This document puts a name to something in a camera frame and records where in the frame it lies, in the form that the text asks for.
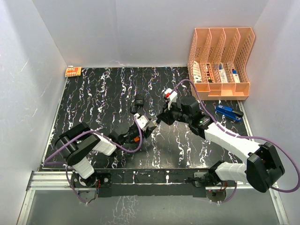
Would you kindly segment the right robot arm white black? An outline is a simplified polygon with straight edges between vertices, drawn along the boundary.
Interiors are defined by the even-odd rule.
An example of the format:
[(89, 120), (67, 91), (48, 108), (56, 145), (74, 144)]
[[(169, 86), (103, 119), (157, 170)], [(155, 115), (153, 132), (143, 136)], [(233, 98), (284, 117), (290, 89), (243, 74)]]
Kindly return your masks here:
[(237, 156), (241, 163), (218, 161), (208, 172), (196, 181), (220, 186), (227, 180), (250, 184), (259, 192), (265, 193), (284, 175), (285, 169), (275, 146), (269, 142), (257, 142), (229, 135), (228, 130), (219, 128), (210, 116), (200, 111), (199, 102), (193, 96), (182, 98), (178, 106), (176, 98), (167, 94), (166, 103), (157, 115), (158, 122), (172, 125), (174, 122), (186, 123), (190, 131), (211, 141)]

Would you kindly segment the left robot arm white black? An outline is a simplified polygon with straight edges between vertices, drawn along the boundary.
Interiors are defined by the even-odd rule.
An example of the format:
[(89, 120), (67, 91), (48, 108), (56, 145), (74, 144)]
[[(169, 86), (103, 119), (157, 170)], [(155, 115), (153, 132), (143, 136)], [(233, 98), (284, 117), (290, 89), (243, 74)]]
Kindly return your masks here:
[(106, 156), (112, 155), (120, 146), (138, 144), (148, 138), (157, 126), (153, 122), (143, 122), (141, 125), (135, 123), (128, 130), (114, 129), (109, 135), (109, 141), (102, 135), (95, 133), (85, 134), (74, 140), (60, 151), (67, 165), (72, 167), (78, 174), (78, 181), (84, 187), (92, 187), (96, 184), (97, 173), (89, 163), (87, 155), (92, 150)]

